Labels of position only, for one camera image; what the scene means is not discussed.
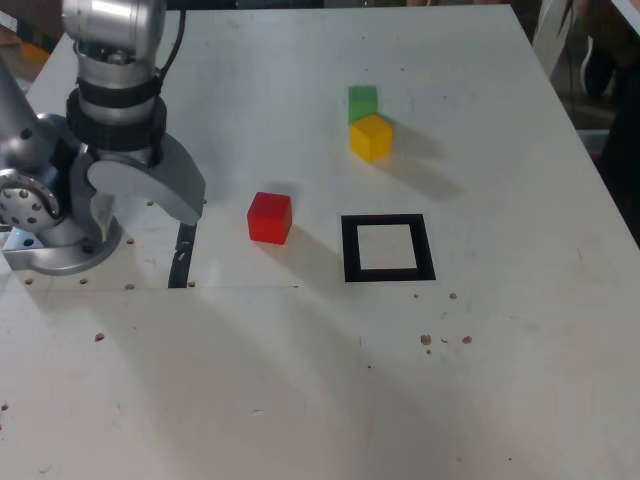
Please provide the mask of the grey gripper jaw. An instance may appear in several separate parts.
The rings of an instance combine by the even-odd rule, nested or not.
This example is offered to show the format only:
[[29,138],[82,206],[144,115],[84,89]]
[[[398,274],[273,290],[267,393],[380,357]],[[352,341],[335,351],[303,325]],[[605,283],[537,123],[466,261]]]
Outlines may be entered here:
[[87,176],[92,186],[113,196],[138,196],[160,206],[184,224],[195,224],[204,205],[206,182],[188,151],[167,134],[160,144],[160,160],[145,164],[129,155],[105,154]]
[[72,216],[90,240],[106,240],[114,219],[115,198],[96,190],[88,178],[95,163],[87,147],[82,147],[69,170]]

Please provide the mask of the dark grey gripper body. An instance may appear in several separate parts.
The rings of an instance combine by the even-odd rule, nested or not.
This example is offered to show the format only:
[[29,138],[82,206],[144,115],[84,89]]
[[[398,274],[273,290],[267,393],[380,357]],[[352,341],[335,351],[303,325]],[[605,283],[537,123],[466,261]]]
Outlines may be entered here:
[[113,151],[105,149],[93,149],[97,161],[111,161],[125,164],[140,164],[148,167],[153,158],[153,148],[146,147],[134,151]]

